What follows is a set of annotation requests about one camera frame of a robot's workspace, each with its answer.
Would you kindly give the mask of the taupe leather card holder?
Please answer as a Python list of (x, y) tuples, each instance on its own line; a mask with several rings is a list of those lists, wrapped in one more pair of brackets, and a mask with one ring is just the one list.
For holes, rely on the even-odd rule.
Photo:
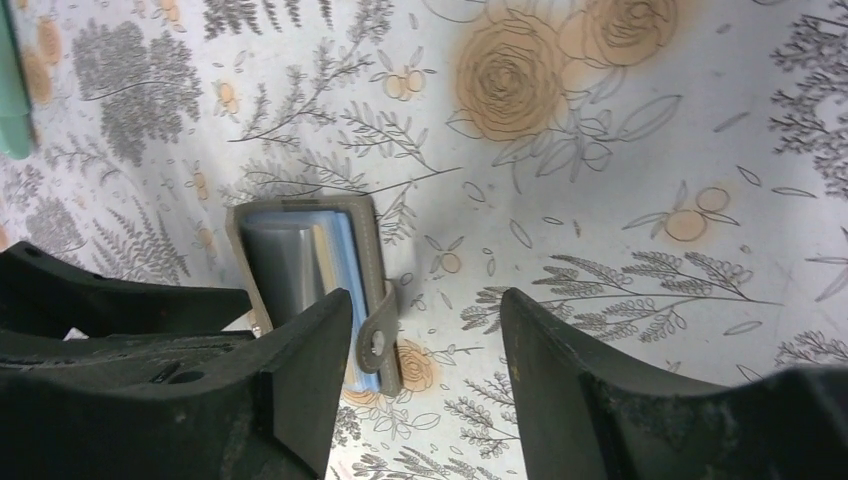
[(228, 209), (225, 228), (245, 276), (256, 335), (345, 290), (353, 308), (347, 389), (400, 394), (396, 291), (385, 275), (370, 197), (244, 203)]

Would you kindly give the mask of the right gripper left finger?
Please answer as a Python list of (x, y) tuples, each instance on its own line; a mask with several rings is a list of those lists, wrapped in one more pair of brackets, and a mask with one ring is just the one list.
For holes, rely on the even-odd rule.
[(352, 330), (337, 289), (285, 325), (1, 335), (5, 479), (320, 479)]

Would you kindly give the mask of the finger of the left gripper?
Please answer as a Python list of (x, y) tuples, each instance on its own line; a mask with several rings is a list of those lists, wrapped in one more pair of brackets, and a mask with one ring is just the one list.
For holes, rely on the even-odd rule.
[(250, 309), (243, 290), (108, 278), (21, 241), (1, 254), (1, 367), (64, 366), (124, 340), (215, 336)]

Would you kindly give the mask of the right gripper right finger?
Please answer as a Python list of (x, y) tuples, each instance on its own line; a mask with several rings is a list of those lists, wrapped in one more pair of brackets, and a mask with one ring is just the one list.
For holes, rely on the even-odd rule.
[(792, 367), (735, 387), (655, 367), (519, 289), (502, 338), (531, 479), (843, 479), (847, 371)]

